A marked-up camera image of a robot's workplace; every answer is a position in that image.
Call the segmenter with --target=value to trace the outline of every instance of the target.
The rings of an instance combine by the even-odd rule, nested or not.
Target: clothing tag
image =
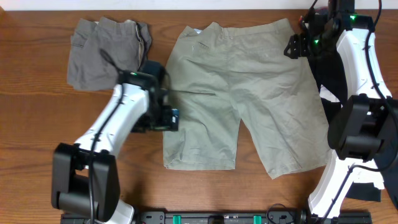
[[[200,34],[200,32],[201,32],[202,30],[200,30],[200,29],[194,29],[194,31],[195,31],[197,34]]]

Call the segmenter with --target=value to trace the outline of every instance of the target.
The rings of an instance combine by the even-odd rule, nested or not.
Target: green strip
[[[253,218],[254,224],[261,224],[261,216],[255,215]]]
[[[181,224],[181,216],[180,215],[173,216],[173,224]]]

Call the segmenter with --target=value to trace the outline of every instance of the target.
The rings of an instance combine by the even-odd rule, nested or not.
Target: wooden table
[[[360,11],[375,15],[375,11]],[[5,12],[0,19],[0,223],[59,223],[50,204],[52,153],[73,143],[94,122],[111,91],[75,91],[66,83],[70,36],[79,18],[132,19],[150,25],[151,60],[163,65],[186,25],[212,21],[248,27],[289,18],[296,32],[305,11],[74,11]],[[377,56],[389,89],[398,96],[398,11],[383,11]],[[324,168],[271,180],[246,127],[241,124],[236,169],[167,170],[162,134],[131,134],[118,159],[121,198],[140,209],[169,211],[264,211],[274,203],[304,207]],[[344,210],[369,210],[375,223],[397,223],[382,202],[345,199]]]

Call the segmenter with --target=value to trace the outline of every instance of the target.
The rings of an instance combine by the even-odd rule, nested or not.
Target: white wall
[[[308,9],[313,0],[0,0],[4,10],[143,10],[143,9]],[[398,0],[383,0],[398,9]],[[319,0],[316,7],[326,6]],[[356,9],[377,9],[378,0],[356,0]]]

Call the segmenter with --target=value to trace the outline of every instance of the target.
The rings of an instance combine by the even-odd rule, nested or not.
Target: gray shorts
[[[117,23],[102,17],[97,24],[80,19],[71,37],[68,84],[76,90],[112,89],[117,73],[102,59],[100,49],[107,51],[121,69],[137,71],[151,42],[145,23]]]
[[[167,62],[178,132],[164,133],[169,169],[234,169],[239,123],[271,178],[326,164],[328,122],[306,58],[283,51],[287,19],[256,27],[181,33]]]

